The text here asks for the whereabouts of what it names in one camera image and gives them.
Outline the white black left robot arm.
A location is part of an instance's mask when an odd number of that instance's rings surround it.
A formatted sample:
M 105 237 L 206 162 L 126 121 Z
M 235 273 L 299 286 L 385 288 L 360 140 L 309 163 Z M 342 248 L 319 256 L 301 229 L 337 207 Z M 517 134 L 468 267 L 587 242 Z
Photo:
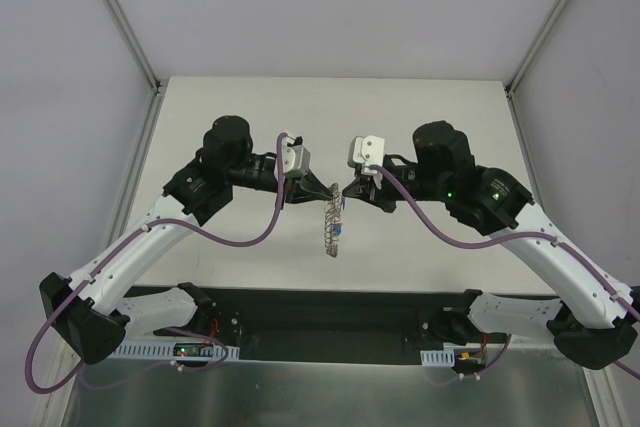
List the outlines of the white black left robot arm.
M 216 119 L 194 158 L 173 175 L 139 222 L 71 275 L 51 273 L 41 281 L 51 328 L 86 365 L 103 361 L 128 337 L 167 327 L 204 334 L 212 303 L 194 286 L 182 284 L 138 302 L 126 300 L 126 293 L 173 246 L 201 233 L 231 203 L 236 187 L 275 194 L 276 212 L 287 204 L 330 200 L 331 191 L 309 163 L 300 137 L 281 133 L 275 151 L 256 154 L 245 119 Z

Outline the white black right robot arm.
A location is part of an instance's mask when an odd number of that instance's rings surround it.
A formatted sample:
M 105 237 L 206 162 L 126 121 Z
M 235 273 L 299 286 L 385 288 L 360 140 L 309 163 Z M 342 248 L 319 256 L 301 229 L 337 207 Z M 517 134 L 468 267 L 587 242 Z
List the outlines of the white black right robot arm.
M 404 200 L 425 227 L 464 250 L 502 246 L 555 296 L 535 301 L 467 291 L 470 304 L 430 321 L 434 336 L 464 345 L 481 334 L 552 343 L 577 365 L 600 370 L 629 354 L 638 332 L 639 291 L 616 280 L 554 225 L 513 175 L 476 163 L 467 136 L 445 121 L 418 127 L 413 161 L 385 151 L 381 137 L 355 137 L 343 190 L 386 213 Z

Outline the silver disc with key rings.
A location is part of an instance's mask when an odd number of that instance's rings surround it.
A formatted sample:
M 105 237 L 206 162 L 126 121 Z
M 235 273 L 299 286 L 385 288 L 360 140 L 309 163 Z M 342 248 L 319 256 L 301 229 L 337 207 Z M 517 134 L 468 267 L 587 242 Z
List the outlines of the silver disc with key rings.
M 324 206 L 324 248 L 329 257 L 337 258 L 341 235 L 334 234 L 333 226 L 335 224 L 342 225 L 341 216 L 345 201 L 338 183 L 333 183 L 330 188 L 333 191 L 333 199 L 326 201 Z

